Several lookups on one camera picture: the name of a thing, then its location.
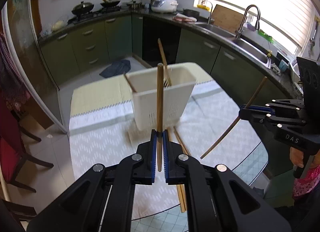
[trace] white plastic basket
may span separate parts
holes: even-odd
[[[169,65],[168,71],[172,86],[164,88],[164,126],[178,122],[196,84],[196,78],[179,64]],[[132,94],[132,107],[138,129],[156,128],[157,67],[133,72],[127,77],[137,91]]]

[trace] gas stove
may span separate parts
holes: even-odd
[[[100,16],[103,16],[104,14],[110,13],[110,12],[115,12],[115,11],[120,11],[121,7],[120,6],[115,6],[112,8],[102,8],[100,10],[97,11],[90,11],[88,13],[85,14],[81,14],[79,16],[76,16],[72,19],[68,20],[68,25],[69,24],[78,24],[80,22],[86,21],[88,19],[92,19],[92,18],[97,18]]]

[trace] yellow tablecloth section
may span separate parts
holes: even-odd
[[[196,83],[212,80],[212,77],[194,62],[184,62],[180,65],[193,74]],[[75,116],[98,110],[131,100],[131,98],[130,87],[123,75],[96,81],[73,91],[70,115]]]

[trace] faucet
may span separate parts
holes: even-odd
[[[256,6],[256,5],[249,5],[246,9],[245,9],[245,12],[244,12],[244,15],[243,15],[243,19],[242,19],[242,22],[241,22],[241,25],[239,27],[239,30],[236,31],[236,39],[240,39],[240,36],[241,36],[241,33],[244,31],[242,28],[243,28],[243,25],[244,25],[244,22],[245,22],[245,18],[247,17],[247,14],[248,14],[248,11],[250,8],[252,7],[255,7],[258,11],[258,16],[257,16],[257,22],[256,22],[256,25],[255,25],[255,29],[256,30],[260,30],[260,24],[259,24],[259,20],[260,20],[260,9]]]
[[[211,21],[211,15],[212,15],[213,5],[212,5],[212,3],[211,3],[210,1],[207,1],[207,0],[202,1],[201,4],[202,4],[203,2],[209,2],[209,3],[211,4],[211,11],[210,11],[210,15],[209,15],[209,17],[208,17],[208,22],[207,22],[207,24],[209,25],[209,24],[210,24],[210,21]]]

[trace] red chair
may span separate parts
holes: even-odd
[[[26,152],[17,120],[0,97],[0,164],[4,180],[19,188],[36,192],[34,188],[16,181],[26,160],[52,168],[53,164],[39,160]]]

